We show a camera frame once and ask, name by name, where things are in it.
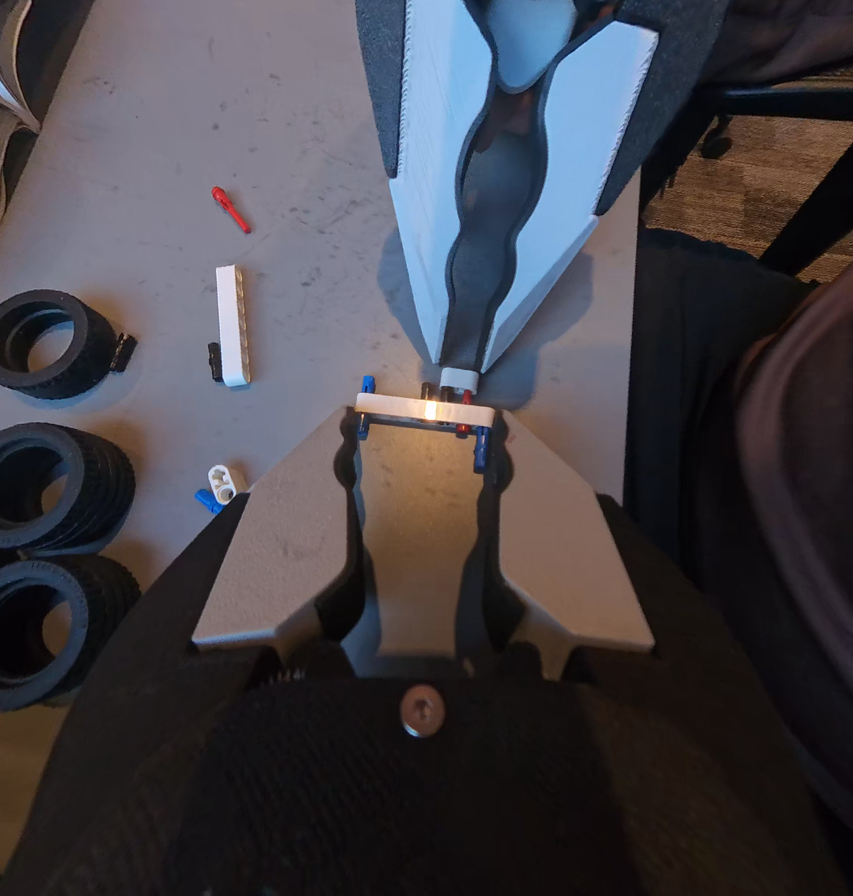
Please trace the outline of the black toy tire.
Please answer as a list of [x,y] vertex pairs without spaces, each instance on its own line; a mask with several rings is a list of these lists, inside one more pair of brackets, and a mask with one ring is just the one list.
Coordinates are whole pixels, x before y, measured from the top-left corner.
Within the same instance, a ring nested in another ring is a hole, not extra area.
[[95,434],[51,423],[0,431],[0,550],[74,552],[105,542],[130,508],[127,455]]
[[[72,326],[63,354],[29,369],[34,344],[55,326]],[[119,337],[109,321],[71,294],[32,289],[0,304],[0,386],[34,399],[69,399],[89,391],[109,373]]]
[[[0,712],[58,700],[80,687],[141,597],[131,572],[97,554],[33,558],[0,568]],[[52,654],[43,623],[70,612],[64,646]]]

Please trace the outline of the long white toy beam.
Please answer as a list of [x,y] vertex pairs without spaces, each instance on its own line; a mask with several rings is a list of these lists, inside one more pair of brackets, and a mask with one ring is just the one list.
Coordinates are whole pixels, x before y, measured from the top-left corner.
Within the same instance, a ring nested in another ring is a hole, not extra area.
[[216,269],[221,380],[229,388],[249,385],[252,374],[240,269],[227,265]]

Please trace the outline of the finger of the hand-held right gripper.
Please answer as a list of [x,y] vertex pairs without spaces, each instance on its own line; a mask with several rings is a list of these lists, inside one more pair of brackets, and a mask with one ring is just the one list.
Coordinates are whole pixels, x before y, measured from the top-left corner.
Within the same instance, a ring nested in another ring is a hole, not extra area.
[[493,48],[470,2],[408,1],[397,174],[389,182],[425,347],[443,352],[462,166],[493,86]]
[[548,66],[535,108],[544,174],[514,234],[512,280],[491,316],[482,373],[510,347],[597,227],[600,196],[658,40],[650,28],[602,20]]

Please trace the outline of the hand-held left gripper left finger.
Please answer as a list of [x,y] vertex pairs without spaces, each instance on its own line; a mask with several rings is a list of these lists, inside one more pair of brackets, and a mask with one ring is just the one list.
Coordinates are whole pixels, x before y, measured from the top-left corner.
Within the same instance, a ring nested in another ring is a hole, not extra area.
[[196,646],[344,640],[365,609],[356,416],[341,407],[251,489]]

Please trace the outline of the black office chair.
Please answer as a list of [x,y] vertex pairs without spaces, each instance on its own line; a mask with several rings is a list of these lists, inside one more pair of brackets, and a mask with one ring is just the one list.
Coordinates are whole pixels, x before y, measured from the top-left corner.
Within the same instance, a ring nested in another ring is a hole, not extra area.
[[[767,84],[697,88],[644,163],[640,210],[672,181],[698,143],[707,159],[730,148],[733,118],[853,122],[853,61]],[[853,230],[853,142],[761,256],[779,273],[796,275]]]

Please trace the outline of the small white connector piece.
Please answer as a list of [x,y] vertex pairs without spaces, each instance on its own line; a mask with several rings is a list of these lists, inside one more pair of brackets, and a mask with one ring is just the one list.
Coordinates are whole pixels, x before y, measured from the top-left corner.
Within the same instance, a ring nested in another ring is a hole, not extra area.
[[208,471],[208,485],[218,506],[226,506],[248,487],[237,469],[216,464]]

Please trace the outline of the person's black pants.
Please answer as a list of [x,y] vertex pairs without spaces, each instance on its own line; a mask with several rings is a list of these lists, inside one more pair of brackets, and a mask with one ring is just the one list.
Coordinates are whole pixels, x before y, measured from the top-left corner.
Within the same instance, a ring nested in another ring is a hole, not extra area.
[[853,893],[853,829],[823,801],[812,766],[843,756],[813,724],[849,720],[847,690],[768,553],[735,440],[747,352],[832,282],[804,283],[746,252],[672,230],[642,228],[637,246],[626,510],[713,600],[754,665]]

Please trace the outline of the grey desk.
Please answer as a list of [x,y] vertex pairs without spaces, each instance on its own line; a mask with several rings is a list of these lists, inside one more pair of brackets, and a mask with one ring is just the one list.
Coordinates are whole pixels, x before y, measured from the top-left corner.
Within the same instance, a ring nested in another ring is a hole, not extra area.
[[[352,2],[99,2],[0,236],[0,303],[62,287],[140,339],[123,375],[34,399],[0,386],[0,431],[51,423],[116,444],[136,495],[109,552],[150,583],[77,691],[0,894],[615,892],[629,857],[575,686],[456,647],[456,502],[471,449],[415,456],[402,623],[446,718],[399,715],[420,679],[307,667],[192,631],[246,496],[190,536],[203,465],[253,476],[345,407],[364,373],[419,361],[378,289],[394,242]],[[222,187],[245,235],[211,196]],[[216,384],[216,269],[242,275],[252,381]]]

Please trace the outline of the long white beam with pins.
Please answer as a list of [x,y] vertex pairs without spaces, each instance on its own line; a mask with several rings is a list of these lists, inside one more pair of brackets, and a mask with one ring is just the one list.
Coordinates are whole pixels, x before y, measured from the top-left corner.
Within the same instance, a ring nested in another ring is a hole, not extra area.
[[353,410],[359,415],[453,427],[491,428],[496,416],[493,408],[485,406],[367,392],[358,393]]

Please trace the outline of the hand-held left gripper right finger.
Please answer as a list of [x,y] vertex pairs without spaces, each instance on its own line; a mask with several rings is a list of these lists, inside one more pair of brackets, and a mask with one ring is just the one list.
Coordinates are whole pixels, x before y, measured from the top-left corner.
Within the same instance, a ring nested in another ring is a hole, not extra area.
[[655,638],[589,483],[509,411],[486,469],[463,463],[456,502],[456,657],[512,642],[542,658],[575,648],[651,652]]

